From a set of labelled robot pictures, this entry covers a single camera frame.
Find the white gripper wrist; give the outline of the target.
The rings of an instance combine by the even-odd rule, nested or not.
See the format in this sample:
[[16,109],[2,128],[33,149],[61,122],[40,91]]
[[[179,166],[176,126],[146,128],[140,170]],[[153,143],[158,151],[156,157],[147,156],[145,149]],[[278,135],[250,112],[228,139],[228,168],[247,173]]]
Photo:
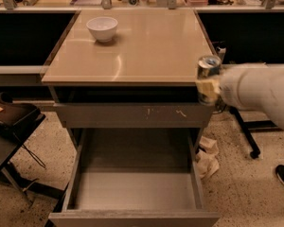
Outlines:
[[218,79],[199,79],[196,81],[198,92],[209,99],[216,100],[221,96],[222,101],[240,110],[250,110],[251,107],[240,99],[243,90],[240,88],[242,80],[261,64],[240,64],[225,69]]

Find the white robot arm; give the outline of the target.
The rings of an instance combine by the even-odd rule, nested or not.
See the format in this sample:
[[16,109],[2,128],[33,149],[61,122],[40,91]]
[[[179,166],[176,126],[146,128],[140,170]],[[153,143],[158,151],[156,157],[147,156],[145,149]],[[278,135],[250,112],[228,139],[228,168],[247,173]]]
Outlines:
[[220,75],[197,79],[198,92],[214,104],[218,97],[238,110],[266,114],[284,130],[284,65],[241,64]]

